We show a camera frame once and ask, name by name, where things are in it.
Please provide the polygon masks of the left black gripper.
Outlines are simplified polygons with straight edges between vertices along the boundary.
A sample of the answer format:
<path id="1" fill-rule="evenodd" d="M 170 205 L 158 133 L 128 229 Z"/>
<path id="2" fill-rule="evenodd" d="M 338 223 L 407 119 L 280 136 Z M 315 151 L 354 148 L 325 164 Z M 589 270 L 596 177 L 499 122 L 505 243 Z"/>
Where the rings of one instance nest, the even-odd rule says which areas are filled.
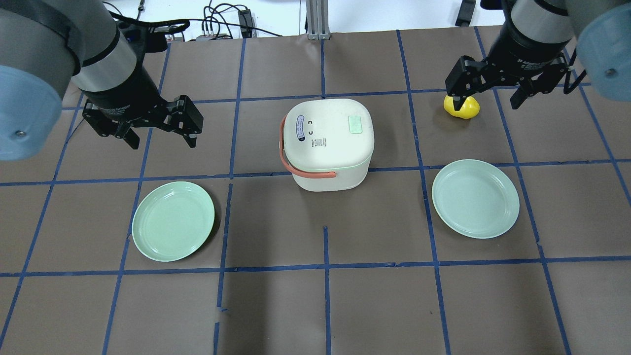
<path id="1" fill-rule="evenodd" d="M 144 67 L 117 87 L 101 92 L 84 92 L 87 97 L 82 117 L 101 137 L 113 136 L 137 150 L 140 138 L 132 127 L 155 127 L 183 137 L 196 148 L 203 131 L 203 115 L 187 95 L 164 100 Z"/>

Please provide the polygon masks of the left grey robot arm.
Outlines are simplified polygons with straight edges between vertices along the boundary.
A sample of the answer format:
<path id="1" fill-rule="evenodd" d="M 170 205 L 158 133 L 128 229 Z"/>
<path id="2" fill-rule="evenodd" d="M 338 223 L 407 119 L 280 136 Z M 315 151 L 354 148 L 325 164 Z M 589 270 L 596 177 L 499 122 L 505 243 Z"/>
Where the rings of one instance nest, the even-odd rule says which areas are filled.
<path id="1" fill-rule="evenodd" d="M 158 128 L 196 146 L 202 114 L 187 95 L 163 99 L 143 66 L 189 20 L 142 22 L 100 0 L 3 0 L 0 15 L 2 160 L 41 151 L 70 83 L 85 95 L 82 115 L 97 135 L 136 150 L 135 128 Z"/>

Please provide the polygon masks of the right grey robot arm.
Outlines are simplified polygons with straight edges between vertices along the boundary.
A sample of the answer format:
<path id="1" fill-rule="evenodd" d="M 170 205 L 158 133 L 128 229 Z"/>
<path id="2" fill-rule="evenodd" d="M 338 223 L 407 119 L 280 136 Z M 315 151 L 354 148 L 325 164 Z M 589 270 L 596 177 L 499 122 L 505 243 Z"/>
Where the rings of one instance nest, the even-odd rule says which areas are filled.
<path id="1" fill-rule="evenodd" d="M 631 4 L 628 0 L 483 0 L 501 10 L 502 29 L 486 58 L 462 56 L 446 78 L 451 106 L 493 87 L 516 85 L 511 107 L 564 81 L 570 94 L 588 77 L 613 101 L 631 97 Z"/>

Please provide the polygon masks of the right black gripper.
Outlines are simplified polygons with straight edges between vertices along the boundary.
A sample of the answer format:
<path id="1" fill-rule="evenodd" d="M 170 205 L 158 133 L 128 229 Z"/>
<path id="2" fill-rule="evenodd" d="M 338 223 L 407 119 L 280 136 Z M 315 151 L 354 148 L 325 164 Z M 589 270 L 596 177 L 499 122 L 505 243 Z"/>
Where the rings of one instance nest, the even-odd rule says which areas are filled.
<path id="1" fill-rule="evenodd" d="M 567 40 L 538 42 L 522 34 L 514 23 L 503 23 L 484 61 L 461 56 L 445 79 L 454 110 L 460 111 L 474 94 L 518 82 L 519 88 L 511 96 L 512 109 L 536 94 L 549 94 L 568 72 L 566 57 L 561 55 L 566 45 Z"/>

